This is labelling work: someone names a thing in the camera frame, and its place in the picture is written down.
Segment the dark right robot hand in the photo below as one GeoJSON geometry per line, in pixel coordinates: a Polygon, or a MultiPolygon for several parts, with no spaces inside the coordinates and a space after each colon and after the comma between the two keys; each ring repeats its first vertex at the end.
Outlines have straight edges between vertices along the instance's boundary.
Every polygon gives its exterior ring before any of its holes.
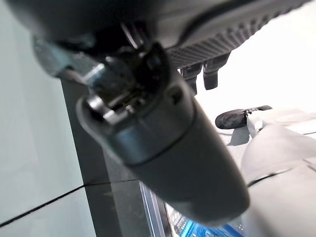
{"type": "Polygon", "coordinates": [[[230,54],[303,0],[7,0],[83,129],[174,209],[217,226],[249,207],[239,169],[178,72],[230,54]]]}

